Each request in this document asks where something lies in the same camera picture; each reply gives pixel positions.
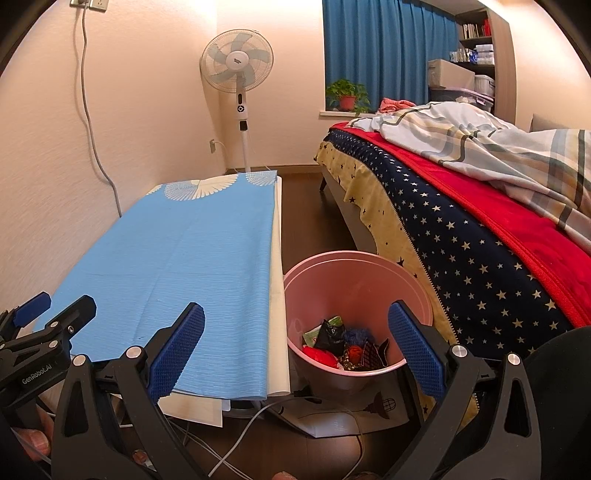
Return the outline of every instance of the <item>plastic storage container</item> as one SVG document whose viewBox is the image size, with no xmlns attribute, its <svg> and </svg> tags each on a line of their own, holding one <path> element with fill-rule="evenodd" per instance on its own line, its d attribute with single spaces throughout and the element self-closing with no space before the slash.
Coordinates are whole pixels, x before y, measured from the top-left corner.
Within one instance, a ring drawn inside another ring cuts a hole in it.
<svg viewBox="0 0 591 480">
<path fill-rule="evenodd" d="M 406 363 L 388 329 L 388 309 L 404 300 L 424 325 L 433 324 L 427 293 L 404 268 L 377 255 L 338 251 L 310 257 L 286 273 L 285 309 L 290 361 L 314 395 L 342 398 L 360 391 L 377 375 Z M 388 366 L 370 372 L 327 367 L 301 351 L 302 334 L 325 318 L 340 315 L 345 326 L 369 328 L 378 343 L 390 340 Z"/>
<path fill-rule="evenodd" d="M 484 53 L 484 52 L 489 52 L 489 51 L 495 51 L 495 48 L 493 47 L 492 44 L 489 43 L 489 44 L 485 44 L 485 45 L 477 45 L 476 51 L 478 53 L 480 53 L 480 52 Z"/>
<path fill-rule="evenodd" d="M 488 75 L 474 76 L 474 90 L 476 93 L 481 93 L 487 97 L 495 97 L 495 81 Z"/>
<path fill-rule="evenodd" d="M 479 109 L 491 112 L 495 100 L 489 96 L 465 89 L 431 89 L 432 102 L 463 102 L 477 106 Z"/>
</svg>

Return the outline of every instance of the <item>white pattern print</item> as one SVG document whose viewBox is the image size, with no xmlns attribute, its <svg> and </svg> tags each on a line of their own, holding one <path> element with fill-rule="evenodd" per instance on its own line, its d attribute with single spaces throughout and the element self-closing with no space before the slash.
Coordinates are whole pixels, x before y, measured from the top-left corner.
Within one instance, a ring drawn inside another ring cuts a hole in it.
<svg viewBox="0 0 591 480">
<path fill-rule="evenodd" d="M 146 193 L 146 195 L 149 195 L 150 193 L 154 193 L 159 191 L 159 189 L 162 188 L 162 185 L 156 185 L 152 190 L 150 190 L 148 193 Z"/>
<path fill-rule="evenodd" d="M 246 179 L 253 185 L 258 185 L 259 187 L 273 185 L 276 178 L 277 172 L 275 170 L 252 171 L 246 174 Z"/>
<path fill-rule="evenodd" d="M 169 183 L 164 188 L 170 200 L 195 200 L 227 189 L 234 184 L 238 174 L 224 175 L 207 180 L 186 180 Z"/>
</svg>

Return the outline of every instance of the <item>standing fan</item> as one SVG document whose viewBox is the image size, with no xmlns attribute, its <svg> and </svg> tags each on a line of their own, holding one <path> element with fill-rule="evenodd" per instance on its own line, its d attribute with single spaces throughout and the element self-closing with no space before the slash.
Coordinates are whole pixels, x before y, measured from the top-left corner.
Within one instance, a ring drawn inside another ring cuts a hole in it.
<svg viewBox="0 0 591 480">
<path fill-rule="evenodd" d="M 229 30 L 214 38 L 201 55 L 201 73 L 207 82 L 226 93 L 236 93 L 236 118 L 242 137 L 244 167 L 248 165 L 248 108 L 246 91 L 260 85 L 271 72 L 273 50 L 254 30 Z"/>
</svg>

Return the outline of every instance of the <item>window sill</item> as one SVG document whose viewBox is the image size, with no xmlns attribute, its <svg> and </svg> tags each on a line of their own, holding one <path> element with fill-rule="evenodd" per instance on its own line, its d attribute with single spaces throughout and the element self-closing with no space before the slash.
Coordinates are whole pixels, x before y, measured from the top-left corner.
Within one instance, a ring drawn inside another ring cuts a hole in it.
<svg viewBox="0 0 591 480">
<path fill-rule="evenodd" d="M 336 112 L 334 110 L 321 110 L 320 116 L 338 116 L 341 118 L 373 118 L 374 113 Z"/>
</svg>

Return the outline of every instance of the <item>wall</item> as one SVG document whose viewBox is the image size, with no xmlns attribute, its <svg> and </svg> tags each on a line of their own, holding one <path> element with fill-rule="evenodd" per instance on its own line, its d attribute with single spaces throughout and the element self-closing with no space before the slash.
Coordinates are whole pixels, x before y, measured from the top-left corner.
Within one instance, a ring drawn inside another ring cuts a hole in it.
<svg viewBox="0 0 591 480">
<path fill-rule="evenodd" d="M 312 164 L 320 141 L 335 118 L 324 109 L 322 1 L 217 0 L 218 33 L 234 28 L 259 31 L 271 44 L 269 77 L 247 93 L 250 164 Z M 233 123 L 236 97 L 220 95 L 229 167 L 242 167 L 241 141 Z"/>
<path fill-rule="evenodd" d="M 591 77 L 548 13 L 533 0 L 481 0 L 511 25 L 517 67 L 517 118 L 533 113 L 572 128 L 591 128 Z"/>
<path fill-rule="evenodd" d="M 117 219 L 82 117 L 81 13 L 58 0 L 0 77 L 0 310 L 52 293 Z M 111 0 L 86 23 L 89 109 L 123 209 L 156 184 L 222 173 L 208 145 L 218 94 L 199 74 L 215 4 Z"/>
</svg>

